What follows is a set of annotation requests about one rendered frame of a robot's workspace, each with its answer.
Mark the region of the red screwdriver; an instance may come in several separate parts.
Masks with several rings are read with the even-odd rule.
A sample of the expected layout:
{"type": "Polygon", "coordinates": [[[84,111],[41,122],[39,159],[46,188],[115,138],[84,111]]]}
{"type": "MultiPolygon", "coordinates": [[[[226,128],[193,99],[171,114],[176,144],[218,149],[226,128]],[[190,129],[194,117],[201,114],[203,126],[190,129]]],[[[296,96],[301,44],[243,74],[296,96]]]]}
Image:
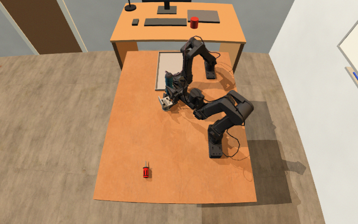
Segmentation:
{"type": "Polygon", "coordinates": [[[145,162],[145,167],[143,167],[143,178],[148,178],[148,168],[146,166],[146,162],[145,162]]]}

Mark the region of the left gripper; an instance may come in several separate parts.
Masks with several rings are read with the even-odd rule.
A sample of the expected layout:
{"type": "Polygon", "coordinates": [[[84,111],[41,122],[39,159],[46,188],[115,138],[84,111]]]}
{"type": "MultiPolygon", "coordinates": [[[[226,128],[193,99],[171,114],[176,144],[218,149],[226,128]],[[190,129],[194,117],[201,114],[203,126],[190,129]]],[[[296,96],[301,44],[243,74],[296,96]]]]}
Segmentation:
{"type": "MultiPolygon", "coordinates": [[[[185,79],[184,79],[185,80],[185,79]]],[[[186,80],[185,80],[186,81],[186,80]]],[[[168,92],[169,92],[169,94],[170,94],[170,96],[171,96],[171,98],[173,99],[174,98],[174,102],[177,102],[179,99],[182,101],[182,102],[184,102],[185,104],[186,104],[186,100],[188,100],[189,98],[189,96],[190,96],[190,94],[187,92],[187,89],[188,89],[188,83],[187,83],[187,81],[185,82],[185,85],[184,85],[184,81],[181,81],[180,82],[180,84],[181,84],[181,86],[183,87],[184,86],[184,93],[185,93],[185,98],[186,98],[186,100],[185,100],[185,98],[184,98],[184,93],[183,93],[183,88],[180,88],[179,86],[176,86],[176,85],[178,85],[178,83],[177,82],[174,82],[173,81],[173,86],[177,89],[177,90],[174,90],[174,89],[172,89],[172,88],[170,88],[170,87],[168,87],[168,86],[165,86],[166,87],[166,89],[168,90],[168,92]],[[171,93],[172,92],[172,93],[171,93]]]]}

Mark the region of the beige shallow tray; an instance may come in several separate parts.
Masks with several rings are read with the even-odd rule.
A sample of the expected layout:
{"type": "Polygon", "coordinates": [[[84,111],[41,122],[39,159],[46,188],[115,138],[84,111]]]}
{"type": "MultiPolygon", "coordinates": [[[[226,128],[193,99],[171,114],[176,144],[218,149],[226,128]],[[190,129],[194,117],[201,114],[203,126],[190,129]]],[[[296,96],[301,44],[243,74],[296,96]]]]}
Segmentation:
{"type": "Polygon", "coordinates": [[[182,52],[158,52],[155,91],[165,90],[165,71],[172,75],[180,73],[183,68],[182,52]]]}

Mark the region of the beige l-shaped bracket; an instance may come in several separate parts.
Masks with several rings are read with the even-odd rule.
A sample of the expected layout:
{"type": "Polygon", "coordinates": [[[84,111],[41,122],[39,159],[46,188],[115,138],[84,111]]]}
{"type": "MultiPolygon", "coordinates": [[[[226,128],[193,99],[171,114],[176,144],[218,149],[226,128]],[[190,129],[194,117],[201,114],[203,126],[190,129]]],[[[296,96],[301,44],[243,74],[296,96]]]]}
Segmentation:
{"type": "Polygon", "coordinates": [[[160,97],[158,96],[158,99],[159,99],[159,102],[160,102],[162,108],[165,108],[165,107],[168,107],[170,105],[173,105],[172,102],[169,101],[169,97],[165,97],[165,98],[160,99],[160,97]],[[168,99],[166,99],[166,98],[168,98],[168,99]],[[161,100],[163,100],[163,101],[161,101],[161,100]],[[165,104],[165,105],[163,105],[163,104],[165,104]]]}

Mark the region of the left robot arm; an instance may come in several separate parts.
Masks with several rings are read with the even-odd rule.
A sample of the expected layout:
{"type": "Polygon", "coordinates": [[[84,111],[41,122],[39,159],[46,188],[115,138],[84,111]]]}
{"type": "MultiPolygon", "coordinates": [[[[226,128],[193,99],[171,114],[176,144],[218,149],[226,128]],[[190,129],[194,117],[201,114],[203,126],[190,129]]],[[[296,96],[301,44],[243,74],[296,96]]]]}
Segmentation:
{"type": "Polygon", "coordinates": [[[225,112],[226,116],[220,120],[217,120],[213,125],[209,125],[209,140],[210,140],[210,155],[211,156],[222,156],[222,138],[223,133],[226,129],[232,127],[233,125],[242,125],[247,117],[254,110],[253,104],[248,101],[246,98],[241,96],[235,90],[229,91],[226,95],[232,103],[235,105],[235,102],[238,104],[234,107],[228,98],[221,98],[213,102],[204,102],[204,95],[197,88],[193,88],[190,91],[190,96],[186,105],[191,109],[194,109],[193,114],[198,120],[205,120],[211,115],[225,112]],[[236,98],[235,98],[236,97],[236,98]],[[237,110],[238,109],[238,110],[237,110]],[[212,149],[213,148],[213,149],[212,149]],[[220,148],[220,149],[219,149],[220,148]]]}

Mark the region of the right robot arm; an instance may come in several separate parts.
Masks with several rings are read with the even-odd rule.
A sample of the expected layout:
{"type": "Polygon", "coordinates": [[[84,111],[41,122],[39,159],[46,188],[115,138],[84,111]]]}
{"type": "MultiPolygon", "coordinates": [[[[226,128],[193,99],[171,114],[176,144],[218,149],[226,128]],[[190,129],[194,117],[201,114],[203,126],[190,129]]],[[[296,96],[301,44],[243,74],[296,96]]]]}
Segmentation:
{"type": "Polygon", "coordinates": [[[195,38],[191,38],[186,46],[186,54],[185,54],[185,46],[186,43],[181,47],[181,52],[183,53],[183,66],[184,69],[181,73],[177,73],[172,75],[173,81],[176,82],[177,78],[180,76],[183,76],[188,84],[192,83],[193,75],[192,75],[192,63],[193,58],[197,55],[201,55],[203,59],[205,60],[205,70],[206,70],[206,78],[207,79],[215,79],[215,70],[214,65],[217,64],[216,58],[211,55],[205,48],[205,45],[198,41],[195,38]],[[192,50],[188,50],[189,48],[192,48],[192,50]],[[185,61],[184,61],[185,57],[185,61]]]}

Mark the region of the blue electric screwdriver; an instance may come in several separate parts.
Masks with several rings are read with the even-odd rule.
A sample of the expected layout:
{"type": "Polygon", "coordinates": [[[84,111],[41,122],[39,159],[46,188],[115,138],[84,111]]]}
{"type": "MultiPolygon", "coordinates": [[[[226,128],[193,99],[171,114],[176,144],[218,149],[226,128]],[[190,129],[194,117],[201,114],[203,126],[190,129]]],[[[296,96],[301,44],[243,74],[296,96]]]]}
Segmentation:
{"type": "MultiPolygon", "coordinates": [[[[166,86],[173,89],[173,77],[170,72],[165,74],[165,84],[166,84],[166,86]]],[[[169,100],[170,100],[170,94],[167,89],[166,89],[166,94],[169,96],[169,100]]]]}

